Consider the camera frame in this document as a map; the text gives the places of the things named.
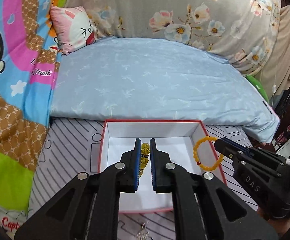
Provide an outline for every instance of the blue folded quilt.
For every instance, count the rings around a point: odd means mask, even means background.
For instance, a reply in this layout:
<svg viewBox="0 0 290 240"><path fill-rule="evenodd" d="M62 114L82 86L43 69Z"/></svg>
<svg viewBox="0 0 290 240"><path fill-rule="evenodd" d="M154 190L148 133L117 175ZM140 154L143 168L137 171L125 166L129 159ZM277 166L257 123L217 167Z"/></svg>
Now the blue folded quilt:
<svg viewBox="0 0 290 240"><path fill-rule="evenodd" d="M103 38L62 56L51 116L200 119L269 143L279 118L229 62L177 42Z"/></svg>

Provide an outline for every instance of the open box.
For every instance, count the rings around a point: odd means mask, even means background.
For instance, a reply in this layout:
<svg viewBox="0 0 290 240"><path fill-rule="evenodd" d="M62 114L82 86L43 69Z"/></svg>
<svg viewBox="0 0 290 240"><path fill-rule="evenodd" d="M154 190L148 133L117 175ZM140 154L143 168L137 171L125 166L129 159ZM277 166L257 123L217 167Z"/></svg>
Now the open box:
<svg viewBox="0 0 290 240"><path fill-rule="evenodd" d="M119 162L122 154L134 149L135 140L149 143L155 138L157 150L167 152L171 162L183 166L188 172L202 174L193 158L193 146L207 132L201 121L196 120L106 120L101 141L98 172ZM200 161L213 166L217 154L211 142L202 143L197 151ZM213 173L224 181L219 166ZM164 212L173 209L172 194L156 194L153 191L149 163L140 177L135 193L121 193L120 213Z"/></svg>

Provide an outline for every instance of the pink pillow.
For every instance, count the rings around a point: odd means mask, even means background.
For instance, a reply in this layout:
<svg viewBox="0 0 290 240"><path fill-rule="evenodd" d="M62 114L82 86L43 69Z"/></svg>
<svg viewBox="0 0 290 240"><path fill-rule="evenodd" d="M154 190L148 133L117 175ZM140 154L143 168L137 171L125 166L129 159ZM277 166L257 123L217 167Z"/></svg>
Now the pink pillow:
<svg viewBox="0 0 290 240"><path fill-rule="evenodd" d="M97 40L96 27L82 6L76 8L52 6L50 17L63 54L68 55Z"/></svg>

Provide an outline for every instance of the striped sheet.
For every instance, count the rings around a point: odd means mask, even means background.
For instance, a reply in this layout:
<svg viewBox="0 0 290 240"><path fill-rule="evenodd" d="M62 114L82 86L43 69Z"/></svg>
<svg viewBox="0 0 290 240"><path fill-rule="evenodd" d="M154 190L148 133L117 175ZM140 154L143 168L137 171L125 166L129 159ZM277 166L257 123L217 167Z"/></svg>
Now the striped sheet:
<svg viewBox="0 0 290 240"><path fill-rule="evenodd" d="M228 137L244 146L251 146L239 126L205 126L211 136ZM35 213L53 195L79 172L95 174L98 168L103 122L55 118L48 132L33 179L29 202L29 216ZM231 160L224 158L222 168L227 186L254 210L256 203L233 179ZM117 239L135 240L142 223L154 240L174 240L173 212L151 214L120 214Z"/></svg>

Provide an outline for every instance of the floral curtain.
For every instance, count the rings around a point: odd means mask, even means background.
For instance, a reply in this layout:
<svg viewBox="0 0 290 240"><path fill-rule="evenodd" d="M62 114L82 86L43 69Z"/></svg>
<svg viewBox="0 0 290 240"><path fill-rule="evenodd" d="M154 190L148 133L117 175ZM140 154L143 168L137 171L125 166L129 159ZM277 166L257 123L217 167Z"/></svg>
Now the floral curtain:
<svg viewBox="0 0 290 240"><path fill-rule="evenodd" d="M67 0L101 35L164 38L226 57L243 75L269 59L281 0Z"/></svg>

